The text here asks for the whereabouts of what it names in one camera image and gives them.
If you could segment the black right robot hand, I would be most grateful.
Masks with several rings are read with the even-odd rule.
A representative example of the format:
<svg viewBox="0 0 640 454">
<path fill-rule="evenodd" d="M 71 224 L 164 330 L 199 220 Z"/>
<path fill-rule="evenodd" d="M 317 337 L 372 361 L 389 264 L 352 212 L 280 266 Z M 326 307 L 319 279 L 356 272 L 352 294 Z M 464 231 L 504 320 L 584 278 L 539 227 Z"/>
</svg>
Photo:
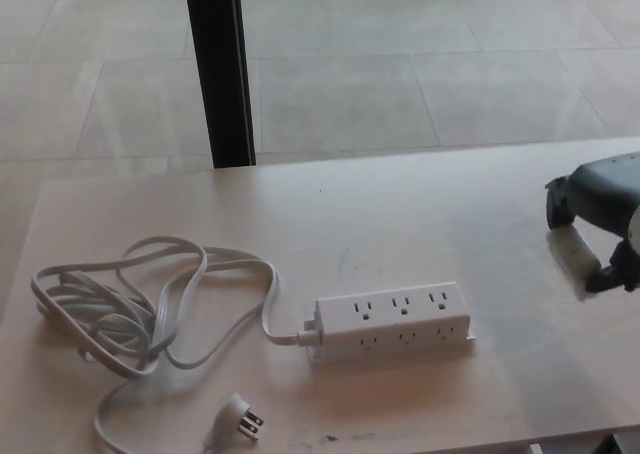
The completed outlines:
<svg viewBox="0 0 640 454">
<path fill-rule="evenodd" d="M 639 154 L 604 158 L 580 165 L 551 180 L 546 189 L 546 222 L 559 231 L 580 218 L 620 238 L 609 265 L 586 276 L 585 290 L 597 294 L 622 286 L 639 288 Z"/>
</svg>

